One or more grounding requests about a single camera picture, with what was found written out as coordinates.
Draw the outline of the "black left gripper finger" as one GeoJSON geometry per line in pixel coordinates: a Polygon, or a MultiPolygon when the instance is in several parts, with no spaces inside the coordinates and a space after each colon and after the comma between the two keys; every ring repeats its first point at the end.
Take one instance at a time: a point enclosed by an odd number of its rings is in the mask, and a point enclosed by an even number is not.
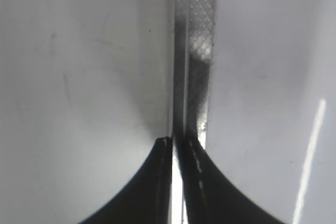
{"type": "Polygon", "coordinates": [[[194,136],[177,140],[189,223],[280,223],[239,191],[194,136]]]}

